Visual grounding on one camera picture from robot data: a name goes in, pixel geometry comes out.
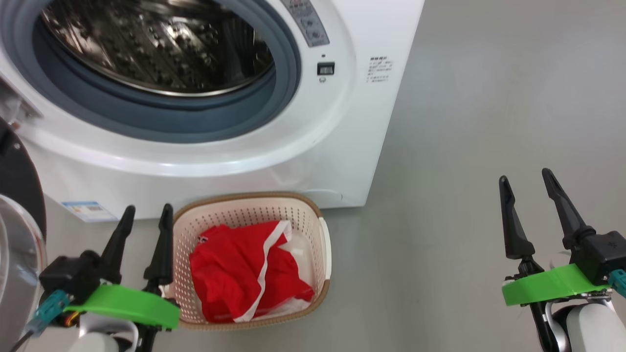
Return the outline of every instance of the green 3d-printed part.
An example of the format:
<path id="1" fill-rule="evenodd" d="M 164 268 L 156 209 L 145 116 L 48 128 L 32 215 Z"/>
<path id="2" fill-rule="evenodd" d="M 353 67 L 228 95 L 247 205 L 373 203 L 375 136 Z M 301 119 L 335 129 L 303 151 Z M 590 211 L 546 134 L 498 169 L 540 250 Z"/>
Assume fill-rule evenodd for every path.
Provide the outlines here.
<path id="1" fill-rule="evenodd" d="M 576 264 L 523 277 L 502 287 L 507 306 L 550 301 L 581 293 L 600 291 L 609 285 L 595 286 Z"/>
<path id="2" fill-rule="evenodd" d="M 163 329 L 176 329 L 180 308 L 148 292 L 120 285 L 102 285 L 80 306 L 65 311 L 91 312 Z"/>

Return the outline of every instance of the red garment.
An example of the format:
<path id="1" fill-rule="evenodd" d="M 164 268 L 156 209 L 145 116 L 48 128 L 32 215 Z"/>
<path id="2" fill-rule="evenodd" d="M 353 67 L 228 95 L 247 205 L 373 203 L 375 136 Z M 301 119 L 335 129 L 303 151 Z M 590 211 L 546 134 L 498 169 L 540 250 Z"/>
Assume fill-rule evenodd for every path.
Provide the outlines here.
<path id="1" fill-rule="evenodd" d="M 272 221 L 220 225 L 201 235 L 189 261 L 207 321 L 250 321 L 293 299 L 309 304 L 313 290 L 300 280 L 291 253 L 279 248 L 291 233 L 289 221 Z"/>

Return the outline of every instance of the plastic laundry basket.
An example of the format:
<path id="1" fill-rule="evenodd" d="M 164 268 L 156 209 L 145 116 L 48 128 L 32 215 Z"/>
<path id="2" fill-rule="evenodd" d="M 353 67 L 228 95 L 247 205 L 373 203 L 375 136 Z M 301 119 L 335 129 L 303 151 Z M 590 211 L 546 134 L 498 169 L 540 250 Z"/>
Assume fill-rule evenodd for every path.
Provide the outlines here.
<path id="1" fill-rule="evenodd" d="M 202 304 L 193 288 L 189 255 L 199 235 L 210 227 L 254 225 L 273 220 L 289 220 L 305 244 L 310 245 L 307 259 L 298 262 L 300 277 L 310 273 L 315 291 L 311 305 L 300 312 L 246 323 L 209 323 L 202 314 Z M 319 307 L 331 283 L 331 240 L 321 211 L 310 199 L 299 194 L 277 192 L 240 194 L 203 200 L 190 204 L 174 216 L 174 280 L 165 296 L 180 305 L 181 326 L 196 330 L 249 329 L 301 318 Z"/>

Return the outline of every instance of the white washing machine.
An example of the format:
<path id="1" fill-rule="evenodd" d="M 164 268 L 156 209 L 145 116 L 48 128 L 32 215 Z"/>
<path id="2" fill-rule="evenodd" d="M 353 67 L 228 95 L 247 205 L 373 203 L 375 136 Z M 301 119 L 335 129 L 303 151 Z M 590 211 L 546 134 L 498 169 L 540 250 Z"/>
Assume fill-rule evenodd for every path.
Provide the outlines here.
<path id="1" fill-rule="evenodd" d="M 272 190 L 361 206 L 422 6 L 0 0 L 0 114 L 85 220 Z"/>

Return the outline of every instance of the sticker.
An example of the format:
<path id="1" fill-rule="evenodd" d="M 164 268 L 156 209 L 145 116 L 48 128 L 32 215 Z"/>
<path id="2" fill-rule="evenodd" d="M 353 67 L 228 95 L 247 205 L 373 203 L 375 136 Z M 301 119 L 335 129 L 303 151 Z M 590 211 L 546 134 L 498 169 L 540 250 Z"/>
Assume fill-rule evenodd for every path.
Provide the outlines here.
<path id="1" fill-rule="evenodd" d="M 111 214 L 98 202 L 62 202 L 72 214 L 85 222 L 117 221 L 117 217 Z"/>
<path id="2" fill-rule="evenodd" d="M 367 77 L 365 83 L 379 83 L 389 81 L 389 74 L 393 69 L 393 60 L 387 56 L 374 56 L 369 58 Z"/>

